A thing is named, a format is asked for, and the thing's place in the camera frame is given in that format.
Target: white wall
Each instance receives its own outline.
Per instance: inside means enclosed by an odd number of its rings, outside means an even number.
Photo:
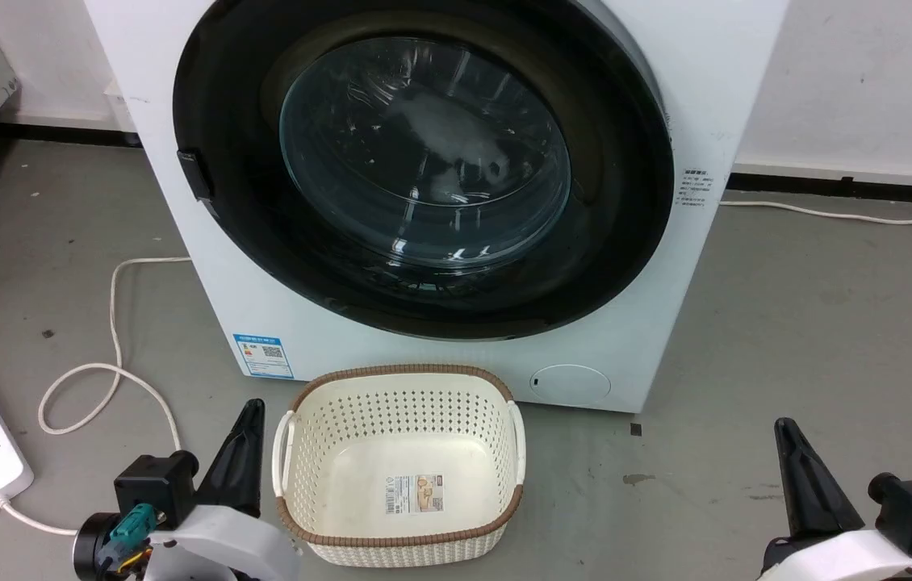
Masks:
[[[104,95],[112,70],[82,0],[0,0],[0,44],[21,87],[2,120],[119,129]]]
[[[12,119],[124,129],[81,0],[0,0],[0,41]],[[912,0],[793,0],[737,170],[912,183]]]
[[[793,0],[737,163],[912,183],[912,0]]]

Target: white plastic basket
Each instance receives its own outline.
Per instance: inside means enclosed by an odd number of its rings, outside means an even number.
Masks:
[[[482,369],[352,369],[309,383],[272,463],[280,520],[327,562],[441,565],[503,536],[524,484],[524,424]]]

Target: front-load washing machine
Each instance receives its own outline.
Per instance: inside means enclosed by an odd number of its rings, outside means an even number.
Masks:
[[[639,412],[787,0],[86,0],[243,373]]]

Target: power cord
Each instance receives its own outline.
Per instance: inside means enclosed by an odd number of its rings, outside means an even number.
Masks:
[[[61,375],[60,378],[55,379],[54,383],[51,383],[51,386],[47,387],[47,390],[44,393],[44,397],[40,398],[40,407],[36,409],[36,420],[38,420],[40,427],[43,428],[46,433],[49,433],[51,435],[73,433],[73,431],[76,431],[85,426],[87,423],[90,423],[90,420],[93,420],[99,413],[101,413],[105,406],[108,405],[108,402],[111,401],[112,397],[115,395],[115,391],[119,387],[119,380],[125,376],[125,378],[132,380],[132,382],[136,383],[136,385],[143,387],[143,389],[146,390],[147,393],[151,394],[151,397],[153,397],[154,400],[158,402],[158,405],[161,405],[161,410],[165,413],[165,419],[169,421],[169,433],[171,433],[173,437],[173,446],[175,449],[182,448],[182,445],[180,445],[180,434],[176,429],[176,420],[173,419],[173,413],[169,411],[169,405],[165,403],[165,398],[162,398],[161,394],[158,393],[158,390],[154,389],[154,387],[151,387],[148,382],[141,378],[138,378],[138,376],[135,376],[123,368],[123,346],[119,344],[119,334],[115,330],[115,288],[117,287],[119,273],[123,271],[123,268],[128,267],[128,265],[161,264],[162,262],[190,262],[190,258],[133,258],[130,261],[121,262],[121,264],[117,265],[117,267],[115,267],[115,270],[112,271],[111,291],[108,301],[108,323],[112,331],[112,344],[115,345],[115,365],[108,363],[86,363],[80,365],[79,367],[69,369],[69,371],[66,371],[63,375]],[[72,378],[73,375],[81,371],[87,371],[88,369],[107,369],[115,373],[115,378],[112,379],[112,385],[108,387],[108,393],[105,394],[104,399],[98,403],[97,407],[94,408],[94,410],[90,413],[87,413],[87,415],[84,416],[82,420],[79,420],[79,422],[76,422],[68,428],[51,427],[47,423],[47,419],[44,418],[47,409],[47,402],[50,400],[51,395],[54,394],[54,392],[66,379]],[[78,533],[75,529],[59,529],[56,526],[44,525],[42,522],[33,520],[32,518],[29,518],[23,515],[21,512],[15,510],[12,505],[10,505],[10,501],[2,496],[0,497],[0,507],[3,511],[7,512],[7,514],[22,521],[25,525],[29,525],[34,529],[43,530],[44,533],[64,534],[66,537],[75,537],[76,533]]]
[[[843,220],[859,220],[863,222],[874,222],[875,224],[888,224],[888,225],[897,225],[898,227],[905,227],[905,225],[912,225],[911,220],[891,220],[890,218],[877,218],[876,216],[863,216],[860,214],[834,214],[832,212],[820,212],[818,210],[808,210],[807,208],[801,208],[799,206],[789,206],[788,203],[778,203],[778,202],[730,202],[724,201],[721,203],[722,206],[736,206],[736,207],[765,207],[765,208],[778,208],[781,210],[790,210],[792,212],[800,212],[802,214],[807,214],[810,216],[820,216],[822,218],[839,218]]]

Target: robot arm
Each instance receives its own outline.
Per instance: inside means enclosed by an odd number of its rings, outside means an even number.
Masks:
[[[245,404],[195,491],[190,452],[141,456],[115,479],[119,512],[87,519],[73,542],[82,581],[295,581],[298,553],[259,520],[265,405]],[[135,514],[157,518],[132,518]]]
[[[868,493],[881,505],[865,523],[797,423],[776,421],[789,537],[765,549],[761,581],[912,579],[912,481],[880,474]]]

